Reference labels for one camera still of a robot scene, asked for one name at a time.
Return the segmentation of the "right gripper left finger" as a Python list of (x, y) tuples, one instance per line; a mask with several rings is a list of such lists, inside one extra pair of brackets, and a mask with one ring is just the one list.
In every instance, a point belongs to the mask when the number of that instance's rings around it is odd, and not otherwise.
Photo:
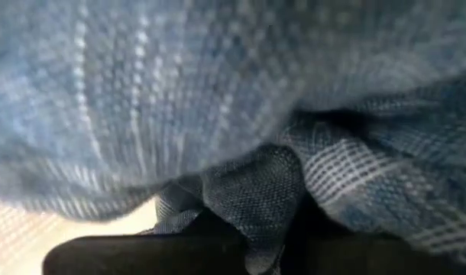
[(44, 258), (43, 275), (249, 275), (245, 240), (230, 224), (202, 213), (176, 234), (74, 238)]

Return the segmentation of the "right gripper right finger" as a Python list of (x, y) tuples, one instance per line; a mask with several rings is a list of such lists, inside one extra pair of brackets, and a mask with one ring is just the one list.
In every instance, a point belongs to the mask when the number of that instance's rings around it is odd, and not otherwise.
[(458, 275), (458, 266), (385, 234), (353, 232), (304, 198), (286, 236), (281, 275)]

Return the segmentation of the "blue striped knit towel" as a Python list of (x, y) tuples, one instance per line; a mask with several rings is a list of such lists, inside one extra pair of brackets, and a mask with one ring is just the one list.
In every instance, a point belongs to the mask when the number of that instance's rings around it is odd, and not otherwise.
[(466, 275), (466, 0), (0, 0), (0, 202), (151, 198), (250, 275), (286, 275), (307, 201)]

